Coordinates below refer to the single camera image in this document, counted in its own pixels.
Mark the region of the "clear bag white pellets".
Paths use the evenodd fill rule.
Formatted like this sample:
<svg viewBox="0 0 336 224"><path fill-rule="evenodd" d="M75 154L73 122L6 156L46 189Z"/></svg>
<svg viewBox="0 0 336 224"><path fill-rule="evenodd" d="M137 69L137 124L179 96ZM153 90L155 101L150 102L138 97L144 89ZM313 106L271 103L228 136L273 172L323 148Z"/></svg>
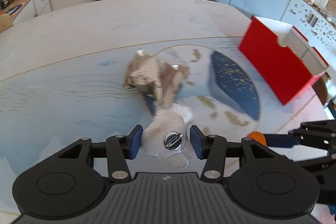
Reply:
<svg viewBox="0 0 336 224"><path fill-rule="evenodd" d="M154 105L154 118L153 119L158 119L161 116L169 113L169 112L175 112L179 114L185 124L189 124L193 121L193 111L191 110L190 107L180 104L180 103L173 103L170 107L163 107L159 106L157 104Z"/></svg>

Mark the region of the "silver foil snack bag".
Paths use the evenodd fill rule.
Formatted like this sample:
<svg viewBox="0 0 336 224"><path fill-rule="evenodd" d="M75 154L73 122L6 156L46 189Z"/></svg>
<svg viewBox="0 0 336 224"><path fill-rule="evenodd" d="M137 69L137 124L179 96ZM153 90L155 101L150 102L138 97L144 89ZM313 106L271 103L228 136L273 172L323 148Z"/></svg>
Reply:
<svg viewBox="0 0 336 224"><path fill-rule="evenodd" d="M138 50L127 66L123 87L137 88L153 98L158 106L171 107L183 80L189 75L189 67L171 65Z"/></svg>

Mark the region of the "white plush tooth badge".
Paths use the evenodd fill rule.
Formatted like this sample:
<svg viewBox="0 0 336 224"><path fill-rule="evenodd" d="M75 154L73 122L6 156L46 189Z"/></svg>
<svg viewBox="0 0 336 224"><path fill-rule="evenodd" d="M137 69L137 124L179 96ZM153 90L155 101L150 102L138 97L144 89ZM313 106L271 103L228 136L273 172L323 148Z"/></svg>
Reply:
<svg viewBox="0 0 336 224"><path fill-rule="evenodd" d="M157 159L164 160L179 169L187 168L196 158L183 117L173 111L163 114L143 131L141 148Z"/></svg>

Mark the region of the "small wooden box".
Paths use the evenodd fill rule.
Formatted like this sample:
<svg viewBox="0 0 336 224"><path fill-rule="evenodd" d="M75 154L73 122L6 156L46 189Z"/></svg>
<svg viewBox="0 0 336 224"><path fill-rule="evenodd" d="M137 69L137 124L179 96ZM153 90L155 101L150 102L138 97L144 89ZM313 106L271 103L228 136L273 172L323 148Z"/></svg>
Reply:
<svg viewBox="0 0 336 224"><path fill-rule="evenodd" d="M14 24L9 14L0 15L0 32L4 32L5 30L8 30L9 28L13 26Z"/></svg>

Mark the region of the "white sideboard cabinet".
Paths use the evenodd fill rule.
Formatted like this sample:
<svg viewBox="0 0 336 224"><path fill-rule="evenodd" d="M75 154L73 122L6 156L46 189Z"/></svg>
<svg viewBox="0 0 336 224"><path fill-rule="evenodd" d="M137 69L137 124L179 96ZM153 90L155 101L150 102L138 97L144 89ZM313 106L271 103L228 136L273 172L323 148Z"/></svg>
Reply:
<svg viewBox="0 0 336 224"><path fill-rule="evenodd" d="M14 25L20 24L52 11L50 0L15 0L8 7L1 10L8 14Z"/></svg>

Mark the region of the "light blue cabinet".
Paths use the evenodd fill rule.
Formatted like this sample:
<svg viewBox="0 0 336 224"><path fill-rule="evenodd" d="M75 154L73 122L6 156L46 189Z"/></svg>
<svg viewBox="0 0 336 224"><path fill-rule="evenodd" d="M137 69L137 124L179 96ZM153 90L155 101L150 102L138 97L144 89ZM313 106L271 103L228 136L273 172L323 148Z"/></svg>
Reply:
<svg viewBox="0 0 336 224"><path fill-rule="evenodd" d="M215 0L251 16L282 20L298 28L314 45L335 52L335 27L304 0Z"/></svg>

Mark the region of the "orange tangerine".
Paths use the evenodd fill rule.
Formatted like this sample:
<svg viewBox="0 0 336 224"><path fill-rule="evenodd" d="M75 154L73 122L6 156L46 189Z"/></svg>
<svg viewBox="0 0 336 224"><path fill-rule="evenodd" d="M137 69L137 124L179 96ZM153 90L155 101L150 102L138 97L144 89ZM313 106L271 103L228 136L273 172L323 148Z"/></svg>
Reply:
<svg viewBox="0 0 336 224"><path fill-rule="evenodd" d="M261 132L258 131L251 132L247 135L247 137L259 142L264 146L267 146L266 138Z"/></svg>

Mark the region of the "red storage box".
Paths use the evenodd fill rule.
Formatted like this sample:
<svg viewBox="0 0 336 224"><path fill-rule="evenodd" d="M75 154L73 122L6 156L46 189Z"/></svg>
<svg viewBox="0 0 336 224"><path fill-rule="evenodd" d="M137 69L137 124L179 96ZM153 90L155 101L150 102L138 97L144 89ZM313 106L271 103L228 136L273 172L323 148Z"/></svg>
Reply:
<svg viewBox="0 0 336 224"><path fill-rule="evenodd" d="M254 16L239 50L286 105L316 83L329 63L294 25Z"/></svg>

